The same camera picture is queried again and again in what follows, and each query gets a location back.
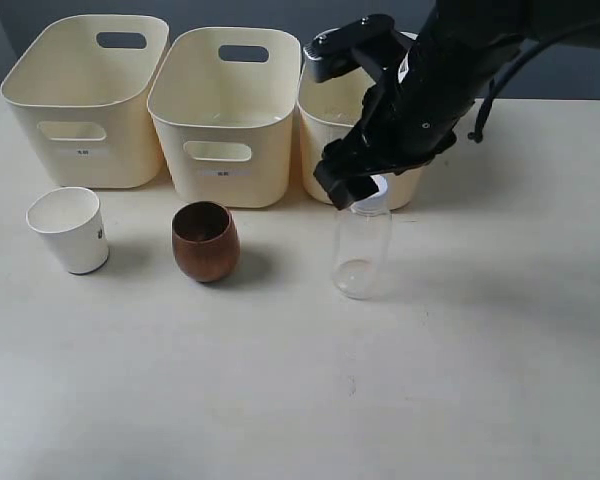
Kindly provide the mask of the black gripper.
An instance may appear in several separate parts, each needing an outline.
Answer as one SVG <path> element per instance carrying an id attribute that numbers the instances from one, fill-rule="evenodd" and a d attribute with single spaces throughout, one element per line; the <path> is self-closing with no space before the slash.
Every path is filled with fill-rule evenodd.
<path id="1" fill-rule="evenodd" d="M 480 51 L 421 32 L 365 93 L 353 129 L 324 149 L 314 178 L 336 209 L 370 198 L 370 175 L 429 164 L 456 141 L 453 128 L 480 91 Z"/>

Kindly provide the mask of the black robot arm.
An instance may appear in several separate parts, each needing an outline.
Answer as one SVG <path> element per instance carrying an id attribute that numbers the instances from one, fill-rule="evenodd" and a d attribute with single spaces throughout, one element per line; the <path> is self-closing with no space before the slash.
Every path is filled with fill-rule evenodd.
<path id="1" fill-rule="evenodd" d="M 327 144 L 314 176 L 346 209 L 376 192 L 374 177 L 428 165 L 451 148 L 472 107 L 481 142 L 494 100 L 556 44 L 600 50 L 600 1 L 439 1 L 415 38 L 372 14 L 318 34 L 304 48 L 317 82 L 355 70 L 372 85 L 349 133 Z"/>

